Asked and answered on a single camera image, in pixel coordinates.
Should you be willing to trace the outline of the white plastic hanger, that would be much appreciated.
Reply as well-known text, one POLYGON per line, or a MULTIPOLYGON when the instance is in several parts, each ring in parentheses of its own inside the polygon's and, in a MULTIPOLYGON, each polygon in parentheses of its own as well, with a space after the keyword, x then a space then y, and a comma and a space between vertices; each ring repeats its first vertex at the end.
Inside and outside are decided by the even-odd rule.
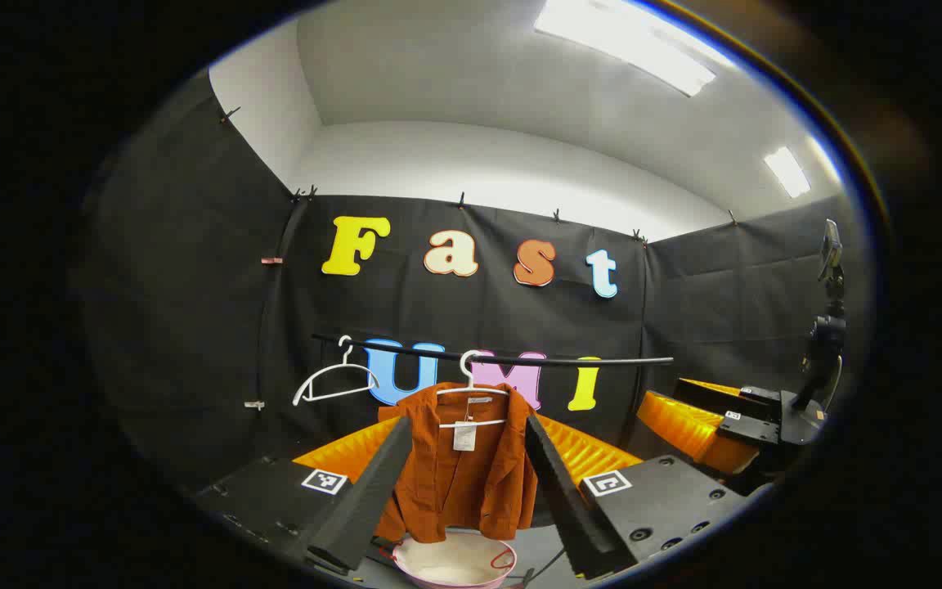
MULTIPOLYGON (((437 396, 442 396, 442 395, 447 394, 447 393, 449 393, 449 394, 452 394, 452 393, 482 393, 482 394, 486 394, 486 395, 490 395, 490 394, 502 394, 502 395, 508 395, 508 396, 509 396, 509 393, 508 393, 508 392, 505 392, 504 390, 497 390, 497 389, 495 389, 495 388, 488 388, 488 387, 485 387, 485 385, 476 385, 476 384, 475 384, 473 372, 472 372, 472 370, 470 369, 469 362, 471 361, 471 358, 472 358, 472 357, 479 357, 479 355, 481 355, 481 351, 476 350, 476 349, 468 350, 467 352, 464 352, 463 354, 461 354, 461 357, 460 357, 460 360, 459 360, 460 372, 463 373, 464 376, 467 376, 467 377, 468 377, 468 383, 467 383, 466 385, 461 385, 461 387, 456 387, 456 388, 451 388, 451 389, 446 389, 446 390, 438 390, 438 391, 437 391, 437 396)), ((499 424, 504 424, 506 421, 507 421, 507 419, 505 419, 505 418, 501 418, 501 419, 492 419, 492 420, 485 420, 485 421, 471 421, 471 419, 470 419, 470 417, 469 417, 469 414, 467 414, 464 419, 460 419, 459 421, 455 422, 454 424, 440 424, 440 428, 442 428, 442 429, 467 429, 467 428, 478 428, 478 426, 483 426, 483 425, 499 425, 499 424)))
POLYGON ((328 366, 323 366, 318 371, 311 373, 299 386, 296 390, 295 395, 293 395, 292 406, 298 407, 301 402, 318 402, 318 400, 326 400, 331 398, 343 398, 343 396, 348 396, 355 393, 370 392, 374 388, 378 387, 380 380, 377 377, 377 374, 373 372, 368 366, 362 366, 359 364, 352 364, 350 362, 350 354, 354 350, 355 342, 350 335, 341 335, 340 339, 337 342, 338 347, 343 348, 343 357, 341 357, 341 362, 338 364, 332 364, 328 366), (319 376, 324 376, 326 373, 337 371, 341 369, 356 369, 358 371, 364 372, 366 374, 366 385, 362 387, 335 391, 333 393, 326 393, 322 395, 316 395, 314 393, 314 384, 319 376))

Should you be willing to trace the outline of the white pink-rimmed laundry hamper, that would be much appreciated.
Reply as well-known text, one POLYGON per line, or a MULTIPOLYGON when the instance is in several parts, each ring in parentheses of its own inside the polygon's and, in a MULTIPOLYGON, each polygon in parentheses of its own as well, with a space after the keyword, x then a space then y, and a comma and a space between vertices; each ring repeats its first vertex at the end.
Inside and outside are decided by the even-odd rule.
POLYGON ((440 543, 404 537, 389 559, 418 589, 497 589, 518 563, 510 544, 466 532, 440 543))

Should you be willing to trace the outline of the black clothes rail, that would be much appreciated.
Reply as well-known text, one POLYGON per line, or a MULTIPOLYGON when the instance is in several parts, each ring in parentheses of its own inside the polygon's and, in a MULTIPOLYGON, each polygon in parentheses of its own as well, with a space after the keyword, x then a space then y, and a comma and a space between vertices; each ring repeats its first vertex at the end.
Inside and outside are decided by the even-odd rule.
POLYGON ((312 333, 311 338, 317 340, 333 340, 340 346, 352 346, 362 349, 373 349, 409 357, 429 357, 445 359, 453 362, 475 362, 475 364, 494 364, 511 366, 669 366, 674 362, 672 357, 633 357, 620 359, 562 359, 562 358, 529 358, 529 357, 487 357, 482 351, 471 350, 461 354, 447 351, 428 349, 415 349, 400 346, 400 344, 383 344, 369 340, 356 340, 351 336, 332 336, 325 333, 312 333))

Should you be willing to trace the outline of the orange corduroy shirt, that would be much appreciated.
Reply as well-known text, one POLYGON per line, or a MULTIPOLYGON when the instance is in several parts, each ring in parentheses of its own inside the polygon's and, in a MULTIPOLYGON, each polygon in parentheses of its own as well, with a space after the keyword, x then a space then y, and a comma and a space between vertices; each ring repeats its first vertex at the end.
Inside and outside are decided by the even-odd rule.
POLYGON ((508 395, 452 393, 440 383, 396 406, 381 407, 378 421, 407 417, 412 449, 375 536, 397 543, 409 536, 440 543, 447 529, 474 529, 489 539, 511 541, 533 522, 537 474, 526 451, 526 420, 535 411, 507 384, 490 385, 508 395), (505 418, 499 425, 442 429, 469 414, 471 421, 505 418))

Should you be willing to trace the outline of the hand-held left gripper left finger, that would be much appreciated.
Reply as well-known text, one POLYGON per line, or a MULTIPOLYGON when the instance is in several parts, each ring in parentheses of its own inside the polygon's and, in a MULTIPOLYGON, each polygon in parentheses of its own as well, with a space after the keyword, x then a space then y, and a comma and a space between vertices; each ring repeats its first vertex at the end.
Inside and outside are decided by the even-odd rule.
POLYGON ((331 573, 358 568, 412 449, 401 416, 377 424, 383 440, 352 480, 338 466, 263 457, 193 496, 195 506, 289 565, 331 573))

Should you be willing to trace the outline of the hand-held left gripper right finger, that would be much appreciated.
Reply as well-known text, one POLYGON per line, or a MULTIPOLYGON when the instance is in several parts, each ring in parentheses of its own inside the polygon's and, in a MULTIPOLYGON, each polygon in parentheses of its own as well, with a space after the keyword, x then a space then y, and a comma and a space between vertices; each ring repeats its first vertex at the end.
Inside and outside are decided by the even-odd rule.
POLYGON ((623 581, 669 565, 724 532, 758 503, 666 455, 573 481, 540 417, 526 451, 573 573, 623 581))

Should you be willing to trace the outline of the black backdrop cloth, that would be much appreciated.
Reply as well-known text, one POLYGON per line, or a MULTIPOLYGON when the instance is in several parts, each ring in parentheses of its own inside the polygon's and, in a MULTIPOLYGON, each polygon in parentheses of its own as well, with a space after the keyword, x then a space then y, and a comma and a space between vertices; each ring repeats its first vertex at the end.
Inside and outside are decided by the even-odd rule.
POLYGON ((74 273, 110 410, 184 491, 377 421, 370 393, 291 405, 304 377, 340 358, 312 333, 502 357, 673 357, 602 369, 595 406, 576 411, 575 369, 476 369, 479 381, 526 385, 550 419, 640 458, 669 454, 635 417, 644 390, 669 392, 680 375, 800 387, 826 302, 816 279, 826 218, 846 243, 840 395, 864 364, 878 268, 845 199, 648 246, 481 205, 343 195, 292 205, 221 115, 209 79, 192 79, 102 164, 74 273))

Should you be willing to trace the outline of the ceiling light panel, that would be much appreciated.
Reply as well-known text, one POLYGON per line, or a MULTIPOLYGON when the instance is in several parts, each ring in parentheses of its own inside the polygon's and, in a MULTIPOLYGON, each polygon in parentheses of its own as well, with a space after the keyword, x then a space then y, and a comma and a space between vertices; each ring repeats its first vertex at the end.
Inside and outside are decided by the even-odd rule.
POLYGON ((722 53, 631 0, 545 0, 535 31, 578 43, 695 97, 716 79, 711 67, 732 67, 722 53))
POLYGON ((763 163, 790 198, 799 198, 811 191, 805 171, 788 146, 779 146, 774 152, 764 155, 763 163))

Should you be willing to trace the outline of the row of black cloth clips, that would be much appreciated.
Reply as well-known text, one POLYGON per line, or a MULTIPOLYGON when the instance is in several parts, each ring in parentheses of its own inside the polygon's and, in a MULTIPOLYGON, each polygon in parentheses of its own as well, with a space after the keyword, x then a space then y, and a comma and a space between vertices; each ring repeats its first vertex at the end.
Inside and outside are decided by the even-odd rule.
POLYGON ((730 221, 657 175, 594 151, 475 124, 318 124, 309 116, 231 117, 289 190, 433 199, 605 228, 650 241, 730 221))

